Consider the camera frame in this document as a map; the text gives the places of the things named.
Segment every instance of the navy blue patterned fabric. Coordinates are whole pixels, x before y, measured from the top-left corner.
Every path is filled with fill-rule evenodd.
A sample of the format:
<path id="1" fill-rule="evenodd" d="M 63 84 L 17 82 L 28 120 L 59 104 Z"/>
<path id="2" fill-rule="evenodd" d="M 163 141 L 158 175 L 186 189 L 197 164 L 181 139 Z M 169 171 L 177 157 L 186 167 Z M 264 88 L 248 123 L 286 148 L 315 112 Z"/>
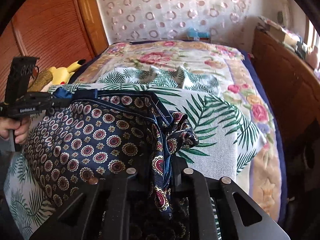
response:
<path id="1" fill-rule="evenodd" d="M 198 144 L 187 115 L 167 111 L 150 91 L 80 90 L 72 98 L 68 108 L 47 111 L 24 148 L 52 203 L 61 206 L 92 177 L 145 163 L 148 201 L 172 217 L 170 156 Z"/>

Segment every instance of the finger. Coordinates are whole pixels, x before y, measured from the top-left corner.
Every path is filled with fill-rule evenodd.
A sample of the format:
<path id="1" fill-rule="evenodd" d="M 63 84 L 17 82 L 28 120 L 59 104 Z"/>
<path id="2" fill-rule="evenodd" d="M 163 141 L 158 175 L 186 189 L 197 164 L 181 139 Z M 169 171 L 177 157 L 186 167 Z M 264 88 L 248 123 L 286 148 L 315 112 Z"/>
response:
<path id="1" fill-rule="evenodd" d="M 9 131 L 8 130 L 0 131 L 0 136 L 5 141 L 9 140 Z"/>
<path id="2" fill-rule="evenodd" d="M 25 144 L 27 139 L 24 139 L 23 141 L 19 142 L 18 144 Z"/>
<path id="3" fill-rule="evenodd" d="M 30 124 L 30 117 L 29 116 L 25 116 L 22 120 L 21 120 L 21 124 L 26 124 L 29 123 Z"/>
<path id="4" fill-rule="evenodd" d="M 13 120 L 10 118 L 0 117 L 0 131 L 4 130 L 16 130 L 20 127 L 20 121 Z"/>
<path id="5" fill-rule="evenodd" d="M 28 133 L 21 134 L 16 137 L 15 142 L 17 144 L 23 144 L 27 139 Z"/>
<path id="6" fill-rule="evenodd" d="M 14 135 L 18 136 L 18 135 L 26 133 L 29 130 L 29 126 L 30 126 L 29 122 L 21 125 L 17 130 L 14 131 Z"/>

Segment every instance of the cardboard box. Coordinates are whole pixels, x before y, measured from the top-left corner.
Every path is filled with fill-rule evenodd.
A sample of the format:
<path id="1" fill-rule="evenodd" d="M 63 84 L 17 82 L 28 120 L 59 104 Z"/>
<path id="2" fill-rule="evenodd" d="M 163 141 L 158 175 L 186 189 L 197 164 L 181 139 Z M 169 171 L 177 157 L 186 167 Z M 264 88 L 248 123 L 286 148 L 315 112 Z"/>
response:
<path id="1" fill-rule="evenodd" d="M 269 33 L 275 39 L 277 39 L 279 42 L 284 42 L 284 43 L 288 44 L 289 46 L 294 47 L 298 43 L 296 40 L 292 39 L 287 33 L 285 33 L 282 30 L 279 30 L 271 25 L 270 25 Z"/>

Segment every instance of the bedspread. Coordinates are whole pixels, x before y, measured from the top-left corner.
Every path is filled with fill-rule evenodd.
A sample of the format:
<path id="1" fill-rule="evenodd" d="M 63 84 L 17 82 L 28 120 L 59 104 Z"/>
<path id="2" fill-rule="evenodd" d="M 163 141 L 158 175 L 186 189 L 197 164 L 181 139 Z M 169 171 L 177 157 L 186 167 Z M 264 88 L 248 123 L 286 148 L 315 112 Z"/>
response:
<path id="1" fill-rule="evenodd" d="M 250 166 L 237 176 L 236 182 L 277 221 L 282 181 L 273 116 L 242 59 L 243 55 L 237 49 L 203 42 L 118 43 L 110 46 L 76 82 L 94 82 L 120 65 L 140 70 L 148 70 L 150 65 L 163 70 L 177 70 L 183 66 L 193 74 L 215 75 L 223 98 L 237 105 L 257 124 L 268 141 Z"/>

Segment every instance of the yellow plush toy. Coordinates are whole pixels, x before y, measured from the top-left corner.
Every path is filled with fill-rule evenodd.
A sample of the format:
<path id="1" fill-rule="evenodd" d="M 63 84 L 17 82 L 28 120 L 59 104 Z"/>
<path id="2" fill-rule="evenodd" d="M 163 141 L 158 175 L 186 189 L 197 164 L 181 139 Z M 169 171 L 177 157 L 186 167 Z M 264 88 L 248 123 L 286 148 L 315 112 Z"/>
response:
<path id="1" fill-rule="evenodd" d="M 48 70 L 52 73 L 52 85 L 64 85 L 68 84 L 70 78 L 75 71 L 85 63 L 85 59 L 81 59 L 72 63 L 69 67 L 51 67 Z"/>

